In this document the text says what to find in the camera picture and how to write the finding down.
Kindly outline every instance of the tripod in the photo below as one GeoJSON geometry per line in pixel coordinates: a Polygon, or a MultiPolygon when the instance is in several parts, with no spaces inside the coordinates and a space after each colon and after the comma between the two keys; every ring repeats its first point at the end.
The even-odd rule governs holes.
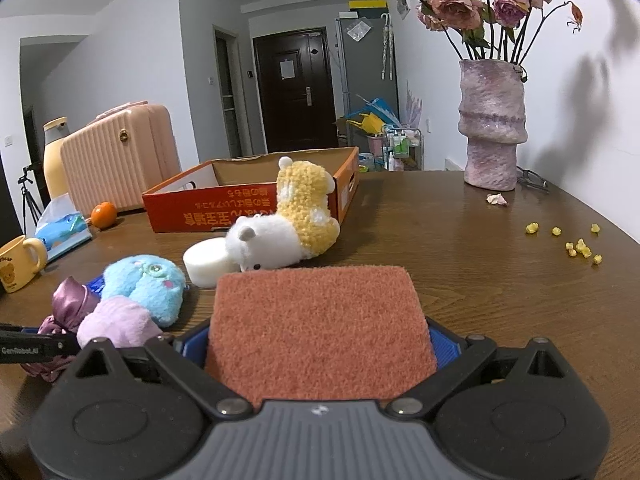
{"type": "Polygon", "coordinates": [[[31,191],[27,189],[27,182],[33,184],[33,180],[31,180],[27,176],[27,171],[32,170],[31,166],[27,166],[26,168],[22,168],[23,175],[18,179],[18,184],[21,184],[20,190],[22,191],[22,232],[27,234],[27,206],[29,207],[29,211],[31,213],[31,219],[33,219],[33,225],[38,224],[38,219],[42,216],[40,208],[31,194],[31,191]]]}

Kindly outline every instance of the yellow bottle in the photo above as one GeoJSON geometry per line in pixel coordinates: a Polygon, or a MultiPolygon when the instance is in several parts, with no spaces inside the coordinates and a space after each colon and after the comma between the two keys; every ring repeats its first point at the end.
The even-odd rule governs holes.
{"type": "Polygon", "coordinates": [[[44,157],[42,169],[49,195],[53,200],[69,192],[65,169],[60,159],[60,147],[69,134],[66,117],[60,117],[44,125],[44,157]]]}

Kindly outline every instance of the yellow plush toy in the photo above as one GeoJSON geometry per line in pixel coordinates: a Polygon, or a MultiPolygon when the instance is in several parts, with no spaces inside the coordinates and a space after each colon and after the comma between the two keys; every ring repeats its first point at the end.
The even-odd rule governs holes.
{"type": "Polygon", "coordinates": [[[340,234],[331,216],[327,195],[334,192],[334,178],[324,168],[283,156],[279,163],[278,214],[289,220],[309,258],[324,253],[340,234]]]}
{"type": "Polygon", "coordinates": [[[278,166],[276,214],[241,216],[226,235],[226,252],[242,271],[279,269],[313,258],[340,234],[327,202],[334,178],[321,166],[288,156],[278,166]]]}

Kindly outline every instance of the paper note on door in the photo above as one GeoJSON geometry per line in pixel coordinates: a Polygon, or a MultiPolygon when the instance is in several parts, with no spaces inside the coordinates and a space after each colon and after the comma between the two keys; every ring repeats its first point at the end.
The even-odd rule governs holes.
{"type": "Polygon", "coordinates": [[[280,75],[283,79],[291,79],[296,76],[292,60],[287,59],[280,62],[280,75]]]}

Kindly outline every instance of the purple satin fabric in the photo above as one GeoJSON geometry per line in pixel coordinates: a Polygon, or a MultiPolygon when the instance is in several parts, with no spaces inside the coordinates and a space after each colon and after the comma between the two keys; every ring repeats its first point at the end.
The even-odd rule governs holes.
{"type": "MultiPolygon", "coordinates": [[[[76,332],[87,314],[94,311],[100,297],[72,277],[60,283],[51,300],[52,315],[47,316],[38,329],[38,334],[76,332]]],[[[45,381],[55,381],[74,359],[55,357],[48,363],[21,364],[32,377],[41,376],[45,381]]]]}

